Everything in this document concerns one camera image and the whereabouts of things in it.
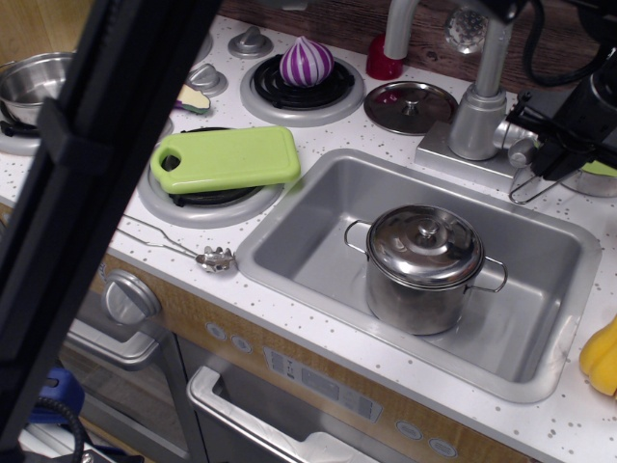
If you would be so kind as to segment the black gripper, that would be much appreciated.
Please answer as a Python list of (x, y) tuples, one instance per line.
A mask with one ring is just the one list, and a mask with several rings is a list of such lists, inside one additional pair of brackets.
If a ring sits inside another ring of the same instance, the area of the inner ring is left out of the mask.
[(616, 52), (599, 48), (594, 68), (569, 92), (522, 91), (506, 120), (536, 134), (541, 147), (531, 172), (547, 181), (584, 164), (616, 165)]

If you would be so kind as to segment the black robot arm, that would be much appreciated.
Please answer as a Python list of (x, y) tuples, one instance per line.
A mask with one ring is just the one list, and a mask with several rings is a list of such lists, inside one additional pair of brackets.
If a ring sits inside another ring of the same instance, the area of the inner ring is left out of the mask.
[[(414, 169), (353, 118), (299, 132), (304, 176), (262, 218), (221, 231), (237, 247), (234, 276), (113, 236), (123, 212), (146, 212), (134, 189), (188, 62), (181, 45), (221, 27), (215, 13), (210, 1), (135, 2), (109, 31), (108, 3), (95, 6), (59, 103), (86, 144), (73, 165), (36, 155), (1, 248), (1, 314), (28, 305), (22, 340), (57, 350), (110, 253), (154, 281), (169, 330), (411, 459), (614, 461), (616, 401), (578, 365), (616, 313), (612, 202), (556, 189), (517, 206)], [(470, 220), (513, 278), (428, 339), (337, 300), (363, 293), (344, 225), (423, 201)]]

